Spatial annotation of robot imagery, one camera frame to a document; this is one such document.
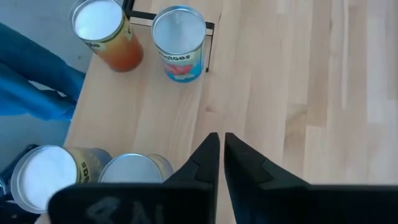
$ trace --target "can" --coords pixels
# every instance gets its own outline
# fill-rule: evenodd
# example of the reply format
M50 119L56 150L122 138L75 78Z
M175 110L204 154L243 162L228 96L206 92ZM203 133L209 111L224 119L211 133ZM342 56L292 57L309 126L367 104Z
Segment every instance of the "can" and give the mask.
M75 34L114 71L132 70L142 61L142 46L116 1L78 0L69 21Z
M102 149L39 146L17 163L11 177L15 202L31 213L45 213L52 195L73 184L97 182L112 159Z
M205 35L203 16L189 6L168 7L156 15L152 38L172 80L186 83L200 76L205 64Z
M173 174L166 158L157 154L123 154L103 169L103 183L163 183Z

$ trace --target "can rim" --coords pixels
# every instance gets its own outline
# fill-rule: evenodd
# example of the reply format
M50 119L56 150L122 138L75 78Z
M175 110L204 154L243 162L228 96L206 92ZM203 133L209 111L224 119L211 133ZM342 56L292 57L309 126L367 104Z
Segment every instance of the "can rim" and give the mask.
M96 1L108 1L108 2L113 2L115 4L117 4L120 7L120 11L121 11L121 19L120 19L120 24L118 26L118 28L116 28L110 35L108 35L105 38L102 39L96 39L96 40L89 40L89 39L84 39L82 37L80 37L75 29L75 22L76 22L76 17L77 15L79 15L79 12L87 5L96 2ZM120 27L123 25L124 22L124 12L122 7L120 6L120 4L118 2L116 2L115 0L77 0L75 3L73 3L72 7L69 10L69 17L68 17L68 22L69 22L69 27L72 29L72 31L82 40L85 41L96 41L96 42L101 42L104 40L107 40L109 38L111 38L119 29Z
M128 156L139 156L139 157L146 158L147 160L149 160L152 163L152 165L154 165L156 167L159 180L164 180L163 177L162 177L162 173L160 171L159 166L150 157L147 157L146 155L139 154L139 153L125 153L125 154L121 154L120 156L116 156L115 158L113 158L109 163L107 163L104 166L104 169L102 170L101 174L99 175L98 182L99 183L106 183L106 182L103 182L104 181L103 179L104 179L105 173L109 169L109 167L112 164L114 164L115 161L117 161L118 159L123 158L123 157L128 157Z
M202 22L203 26L204 26L204 32L203 32L203 39L200 42L200 44L198 44L198 46L196 46L193 50L190 50L188 52L179 52L179 53L175 53L175 52L168 52L163 50L155 41L155 35L154 35L154 31L156 29L156 25L158 23L158 21L164 17L165 15L167 15L168 13L174 12L174 11L187 11L192 13L193 15L195 15L197 18L199 18L199 20ZM184 5L176 5L176 6L170 6L167 7L163 10L161 10L154 18L154 21L152 23L152 29L151 29L151 35L152 35L152 39L154 40L155 45L158 47L158 49L160 49L161 51L163 51L164 53L170 54L170 55L181 55L181 54L187 54L189 52L193 52L197 49L199 49L204 41L205 41L205 37L206 37L206 21L205 18L203 18L203 16L200 14L200 12L198 12L196 9L190 7L190 6L184 6Z
M15 166L14 170L12 171L11 181L10 181L11 195L14 198L14 201L24 210L26 210L28 212L35 213L35 214L45 213L47 211L47 209L36 207L35 205L31 204L29 202L29 200L26 199L25 193L23 192L22 188L20 187L21 174L27 165L26 162L29 159L33 158L33 156L35 154L42 151L43 148L45 148L45 147L57 147L57 148L65 150L67 153L69 153L66 149L64 149L63 147L60 147L60 146L43 145L43 146L36 147L36 148L32 149L31 151L29 151L24 156L22 156L22 158L18 161L17 165Z

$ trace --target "wooden table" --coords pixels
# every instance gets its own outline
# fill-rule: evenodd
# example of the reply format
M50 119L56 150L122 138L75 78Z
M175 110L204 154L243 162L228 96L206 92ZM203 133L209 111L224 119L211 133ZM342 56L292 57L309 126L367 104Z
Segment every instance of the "wooden table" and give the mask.
M158 153L177 170L208 133L233 132L311 183L398 183L396 0L136 0L134 9L174 4L216 24L210 72L173 82L136 28L144 61L114 73L93 57L66 146ZM234 223L222 162L217 223Z

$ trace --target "light wood surface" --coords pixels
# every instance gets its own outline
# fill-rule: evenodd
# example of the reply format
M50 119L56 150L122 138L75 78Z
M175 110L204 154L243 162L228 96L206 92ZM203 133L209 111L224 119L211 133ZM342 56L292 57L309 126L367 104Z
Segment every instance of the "light wood surface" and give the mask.
M178 169L209 132L222 141L233 132L311 183L398 183L398 1L136 0L134 9L174 4L216 24L210 72L169 80L136 29L143 63L114 73L93 57L67 146L158 153ZM222 160L217 223L234 223Z

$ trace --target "blue jeans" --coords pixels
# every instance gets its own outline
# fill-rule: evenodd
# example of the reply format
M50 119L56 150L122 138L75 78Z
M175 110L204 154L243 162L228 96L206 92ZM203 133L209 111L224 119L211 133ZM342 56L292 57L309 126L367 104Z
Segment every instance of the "blue jeans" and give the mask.
M0 23L0 115L71 120L84 78L84 73ZM56 91L39 90L29 81Z

